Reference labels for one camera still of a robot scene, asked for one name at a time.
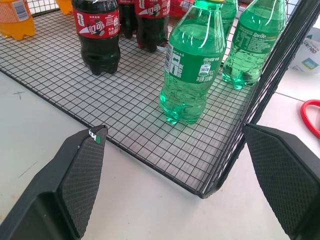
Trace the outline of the Coca-Cola bottle red label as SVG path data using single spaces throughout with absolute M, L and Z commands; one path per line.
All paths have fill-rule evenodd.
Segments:
M 154 53 L 168 42 L 171 0 L 135 0 L 136 39 L 141 49 Z
M 117 0 L 71 0 L 81 57 L 93 75 L 114 74 L 121 59 Z
M 120 32 L 131 39 L 137 31 L 138 22 L 135 13 L 135 0 L 118 0 Z

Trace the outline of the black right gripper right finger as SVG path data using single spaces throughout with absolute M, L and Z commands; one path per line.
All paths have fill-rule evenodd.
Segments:
M 320 158 L 297 136 L 246 124 L 242 132 L 262 192 L 290 240 L 320 240 Z

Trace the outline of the red snack package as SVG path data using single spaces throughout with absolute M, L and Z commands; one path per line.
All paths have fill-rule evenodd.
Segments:
M 170 0 L 169 16 L 174 19 L 181 19 L 194 2 L 195 0 Z

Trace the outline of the white printed package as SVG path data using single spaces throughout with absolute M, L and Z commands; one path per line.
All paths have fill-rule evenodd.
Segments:
M 320 28 L 311 28 L 289 67 L 302 73 L 320 74 Z

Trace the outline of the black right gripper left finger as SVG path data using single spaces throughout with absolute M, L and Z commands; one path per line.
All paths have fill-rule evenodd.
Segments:
M 0 240 L 81 240 L 99 190 L 106 125 L 68 137 L 0 224 Z

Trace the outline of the green Sprite bottle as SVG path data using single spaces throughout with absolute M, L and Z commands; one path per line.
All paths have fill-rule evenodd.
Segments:
M 159 107 L 172 125 L 179 121 L 193 125 L 205 110 L 227 48 L 224 2 L 194 0 L 169 35 Z
M 237 90 L 254 86 L 286 22 L 285 0 L 253 0 L 238 20 L 222 80 Z
M 238 0 L 225 0 L 221 8 L 224 36 L 227 39 L 239 9 Z

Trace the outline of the orange soda bottle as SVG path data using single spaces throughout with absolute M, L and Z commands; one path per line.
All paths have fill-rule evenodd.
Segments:
M 36 34 L 27 0 L 0 0 L 0 35 L 22 40 Z
M 72 14 L 73 12 L 72 0 L 55 0 L 55 2 L 58 5 L 60 11 L 64 15 Z

